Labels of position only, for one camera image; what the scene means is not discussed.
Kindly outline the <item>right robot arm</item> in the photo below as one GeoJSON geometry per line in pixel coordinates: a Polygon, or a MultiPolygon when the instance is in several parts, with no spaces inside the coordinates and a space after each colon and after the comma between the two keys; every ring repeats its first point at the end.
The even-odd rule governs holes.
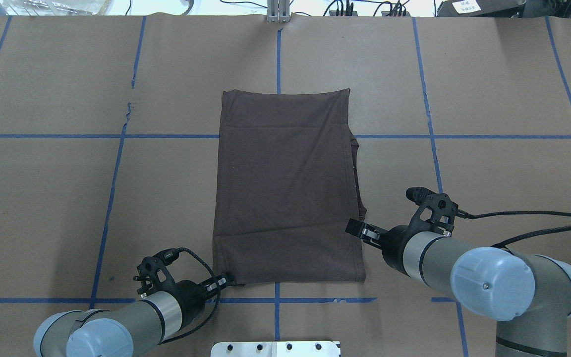
{"type": "Polygon", "coordinates": [[[571,265],[544,255],[474,246],[401,225],[386,231],[356,219],[349,235],[380,249],[391,268],[497,323],[497,357],[566,357],[571,265]]]}

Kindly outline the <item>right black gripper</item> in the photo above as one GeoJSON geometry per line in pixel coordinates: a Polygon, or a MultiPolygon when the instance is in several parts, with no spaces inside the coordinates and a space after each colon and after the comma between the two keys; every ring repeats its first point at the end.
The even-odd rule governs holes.
{"type": "Polygon", "coordinates": [[[399,225],[388,231],[356,219],[349,219],[345,228],[345,233],[364,242],[379,242],[383,260],[387,266],[402,274],[406,274],[403,254],[410,240],[407,231],[407,225],[399,225]]]}

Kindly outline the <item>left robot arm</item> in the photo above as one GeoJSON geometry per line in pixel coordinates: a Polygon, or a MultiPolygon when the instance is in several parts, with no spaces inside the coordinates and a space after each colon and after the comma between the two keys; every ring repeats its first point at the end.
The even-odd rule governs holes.
{"type": "Polygon", "coordinates": [[[38,357],[140,357],[188,327],[230,281],[183,280],[119,310],[69,310],[46,318],[33,338],[38,357]]]}

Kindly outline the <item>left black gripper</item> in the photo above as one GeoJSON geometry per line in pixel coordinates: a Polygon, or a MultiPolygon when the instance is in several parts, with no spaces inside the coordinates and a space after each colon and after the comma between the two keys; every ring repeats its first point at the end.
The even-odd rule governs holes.
{"type": "Polygon", "coordinates": [[[191,280],[176,283],[176,298],[183,318],[199,318],[205,309],[209,292],[218,292],[233,282],[232,276],[214,276],[204,281],[204,286],[191,280]]]}

